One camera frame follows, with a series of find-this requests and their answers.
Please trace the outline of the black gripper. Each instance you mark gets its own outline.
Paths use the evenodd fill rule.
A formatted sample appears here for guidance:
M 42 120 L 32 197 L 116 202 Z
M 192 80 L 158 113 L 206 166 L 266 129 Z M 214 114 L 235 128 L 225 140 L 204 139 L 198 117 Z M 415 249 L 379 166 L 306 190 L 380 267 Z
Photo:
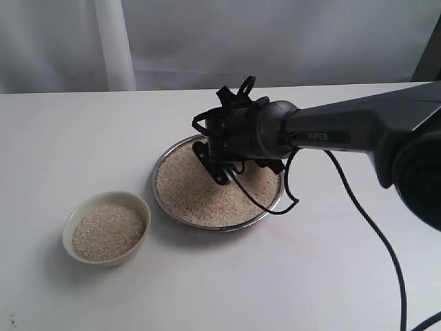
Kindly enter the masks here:
M 268 104 L 268 99 L 258 99 L 204 112 L 210 159 L 218 163 L 271 159 L 260 144 L 260 120 Z

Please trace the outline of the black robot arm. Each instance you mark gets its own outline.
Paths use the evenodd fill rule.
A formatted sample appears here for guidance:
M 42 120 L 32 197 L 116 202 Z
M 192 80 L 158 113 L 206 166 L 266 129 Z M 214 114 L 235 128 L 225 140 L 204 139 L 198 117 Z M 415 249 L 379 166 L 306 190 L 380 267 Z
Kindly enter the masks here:
M 440 83 L 300 109 L 252 100 L 255 78 L 238 92 L 221 88 L 220 106 L 194 117 L 216 163 L 256 161 L 274 172 L 293 151 L 310 148 L 369 156 L 379 184 L 394 186 L 408 209 L 440 228 Z

